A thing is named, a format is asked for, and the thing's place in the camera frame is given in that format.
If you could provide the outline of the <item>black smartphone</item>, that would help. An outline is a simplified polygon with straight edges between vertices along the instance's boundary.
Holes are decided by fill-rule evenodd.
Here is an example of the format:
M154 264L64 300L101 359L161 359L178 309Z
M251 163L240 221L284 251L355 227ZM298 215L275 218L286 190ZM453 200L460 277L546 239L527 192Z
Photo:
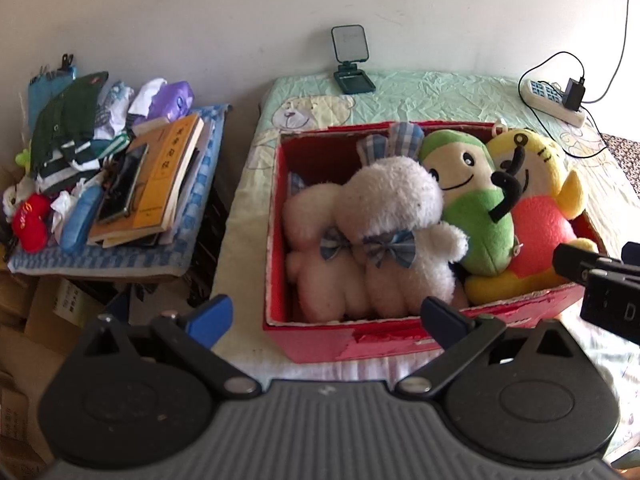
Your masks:
M125 155L104 194L96 222L107 224L130 215L134 191L148 151L149 145L141 144Z

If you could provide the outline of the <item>pink plush bear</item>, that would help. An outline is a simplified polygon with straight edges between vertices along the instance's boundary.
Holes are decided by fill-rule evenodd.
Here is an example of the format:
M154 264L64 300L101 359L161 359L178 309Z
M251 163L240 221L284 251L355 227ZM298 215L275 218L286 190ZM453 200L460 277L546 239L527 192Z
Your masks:
M335 183L311 185L290 196L282 209L291 247L286 273L309 323L360 320L370 312L363 268L334 219L340 192Z

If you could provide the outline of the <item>brown patterned blanket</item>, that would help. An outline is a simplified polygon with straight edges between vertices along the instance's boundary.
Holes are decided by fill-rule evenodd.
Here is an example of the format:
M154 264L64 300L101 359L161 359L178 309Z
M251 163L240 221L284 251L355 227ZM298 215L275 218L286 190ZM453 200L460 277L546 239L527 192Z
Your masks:
M605 134L603 139L634 192L640 195L640 143L608 134Z

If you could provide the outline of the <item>black charger adapter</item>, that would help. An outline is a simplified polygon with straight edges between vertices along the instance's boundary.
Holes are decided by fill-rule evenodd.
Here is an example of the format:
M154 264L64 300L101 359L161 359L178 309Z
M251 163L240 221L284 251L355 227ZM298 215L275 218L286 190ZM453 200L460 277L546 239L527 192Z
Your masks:
M585 91L585 77L580 77L578 80L570 78L563 93L563 106L567 110L578 112L582 106Z

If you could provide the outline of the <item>green plush doll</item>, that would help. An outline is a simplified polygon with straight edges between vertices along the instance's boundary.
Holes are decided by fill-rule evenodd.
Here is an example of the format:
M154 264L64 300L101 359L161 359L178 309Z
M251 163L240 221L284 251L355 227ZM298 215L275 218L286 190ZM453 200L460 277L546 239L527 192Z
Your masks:
M461 260L469 274L493 278L511 262L518 246L511 211L522 196L516 174L524 160L524 148L516 146L499 169L485 143L458 130L436 130L423 140L419 162L442 190L442 220L469 239Z

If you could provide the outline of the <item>red small plush toy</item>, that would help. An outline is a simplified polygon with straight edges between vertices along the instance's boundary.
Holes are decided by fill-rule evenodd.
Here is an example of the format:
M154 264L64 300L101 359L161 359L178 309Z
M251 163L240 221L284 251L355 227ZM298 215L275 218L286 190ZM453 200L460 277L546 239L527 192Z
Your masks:
M50 200L37 193L32 193L17 208L12 219L12 230L24 252L36 254L46 247L50 210Z

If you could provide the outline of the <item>cartoon print bed sheet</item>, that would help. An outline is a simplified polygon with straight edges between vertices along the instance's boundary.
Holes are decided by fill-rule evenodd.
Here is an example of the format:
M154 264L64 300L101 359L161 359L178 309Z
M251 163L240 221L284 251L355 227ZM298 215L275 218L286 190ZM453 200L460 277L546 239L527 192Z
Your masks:
M278 136L290 131L374 122L495 122L552 132L575 154L566 162L588 186L587 212L606 251L618 256L623 244L639 238L639 197L589 128L574 130L546 118L537 122L518 96L512 79L437 72L377 72L373 93L344 96L329 75L277 79L260 104L260 115L241 179L235 191L222 241L214 291L233 301L233 324L214 350L263 385L273 378L396 382L438 355L418 344L405 356L381 359L295 364L262 328L264 317L268 214L272 168Z

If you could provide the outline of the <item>cardboard boxes under table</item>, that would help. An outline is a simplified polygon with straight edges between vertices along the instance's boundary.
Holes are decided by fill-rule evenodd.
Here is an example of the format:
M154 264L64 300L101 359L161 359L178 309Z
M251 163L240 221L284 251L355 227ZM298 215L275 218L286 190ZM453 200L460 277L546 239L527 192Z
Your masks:
M84 324L64 318L55 309L68 300L94 301L58 276L40 278L32 291L26 323L1 329L1 368L13 376L15 387L28 400L27 443L50 464L53 454L39 426L39 403L84 329Z

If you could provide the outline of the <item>white plush bunny blue bow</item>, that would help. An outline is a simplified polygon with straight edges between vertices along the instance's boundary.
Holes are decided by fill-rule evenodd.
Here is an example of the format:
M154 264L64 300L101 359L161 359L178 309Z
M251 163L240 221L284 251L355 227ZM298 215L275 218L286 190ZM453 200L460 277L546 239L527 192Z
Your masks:
M442 220L444 196L418 162L425 138L412 122L357 143L361 168L341 188L337 227L364 267L370 305L382 318L418 315L426 297L449 302L451 266L469 249L465 232Z

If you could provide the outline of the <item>yellow book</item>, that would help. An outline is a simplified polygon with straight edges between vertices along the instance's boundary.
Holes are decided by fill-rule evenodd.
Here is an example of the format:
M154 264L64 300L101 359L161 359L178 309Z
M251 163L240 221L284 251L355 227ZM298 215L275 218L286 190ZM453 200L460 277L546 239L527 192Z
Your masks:
M148 144L149 151L134 191L130 215L107 224L95 223L88 235L89 244L114 247L172 227L180 186L203 128L200 115L191 114L143 133L131 142L127 153L141 144Z

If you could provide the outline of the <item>phone stand with mirror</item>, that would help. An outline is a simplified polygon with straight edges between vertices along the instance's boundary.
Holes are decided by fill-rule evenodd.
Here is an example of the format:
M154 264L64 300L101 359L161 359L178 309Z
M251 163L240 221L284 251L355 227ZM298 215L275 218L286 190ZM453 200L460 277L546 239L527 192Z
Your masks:
M366 31L360 24L337 25L331 28L331 38L337 70L333 76L344 94L375 92L374 82L359 67L369 59Z

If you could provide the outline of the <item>white power strip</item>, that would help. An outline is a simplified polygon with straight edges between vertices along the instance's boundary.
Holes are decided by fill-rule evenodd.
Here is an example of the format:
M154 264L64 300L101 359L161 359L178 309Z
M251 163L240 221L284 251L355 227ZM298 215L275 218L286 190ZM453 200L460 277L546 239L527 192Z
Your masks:
M561 122L566 122L575 128L582 128L585 122L586 115L583 112L567 110L562 104L560 92L550 84L525 79L521 85L521 94L528 106Z

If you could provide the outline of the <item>small white plush bunny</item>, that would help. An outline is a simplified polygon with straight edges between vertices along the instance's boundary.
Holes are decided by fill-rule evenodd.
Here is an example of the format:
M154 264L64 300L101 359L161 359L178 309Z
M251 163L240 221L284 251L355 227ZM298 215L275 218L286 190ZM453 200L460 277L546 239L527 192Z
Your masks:
M288 174L288 197L293 197L303 190L306 190L307 185L304 179L295 172Z

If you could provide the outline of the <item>blue glasses case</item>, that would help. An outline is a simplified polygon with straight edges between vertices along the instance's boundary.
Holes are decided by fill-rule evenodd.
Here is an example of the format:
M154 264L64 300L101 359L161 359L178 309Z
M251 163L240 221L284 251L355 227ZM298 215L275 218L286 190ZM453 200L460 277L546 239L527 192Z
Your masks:
M94 218L101 205L103 188L93 185L86 188L65 223L60 240L62 252L66 255L77 254L85 246Z

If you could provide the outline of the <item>yellow tiger plush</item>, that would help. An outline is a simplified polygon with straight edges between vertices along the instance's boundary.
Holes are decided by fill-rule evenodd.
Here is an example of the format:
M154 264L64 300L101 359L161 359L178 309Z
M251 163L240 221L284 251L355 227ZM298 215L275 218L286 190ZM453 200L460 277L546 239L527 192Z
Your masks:
M518 146L525 153L515 174L523 194L511 214L520 252L501 274L493 278L471 276L465 281L464 290L472 304L490 304L565 284L567 279L552 266L559 244L588 252L598 250L596 242L577 236L573 230L572 221L585 211L587 193L578 173L564 168L559 145L526 129L503 131L487 143L492 160L501 169L510 164Z

